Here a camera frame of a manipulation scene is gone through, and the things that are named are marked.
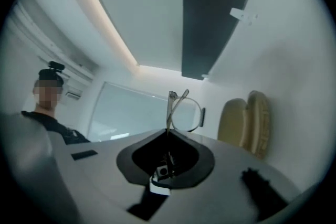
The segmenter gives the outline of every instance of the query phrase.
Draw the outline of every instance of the yellow seat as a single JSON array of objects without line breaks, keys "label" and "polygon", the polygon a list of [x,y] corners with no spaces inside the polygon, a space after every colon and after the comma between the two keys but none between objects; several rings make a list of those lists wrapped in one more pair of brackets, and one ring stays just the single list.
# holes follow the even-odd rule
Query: yellow seat
[{"label": "yellow seat", "polygon": [[228,101],[220,117],[218,140],[239,146],[263,159],[269,138],[269,110],[266,96],[252,91],[247,100]]}]

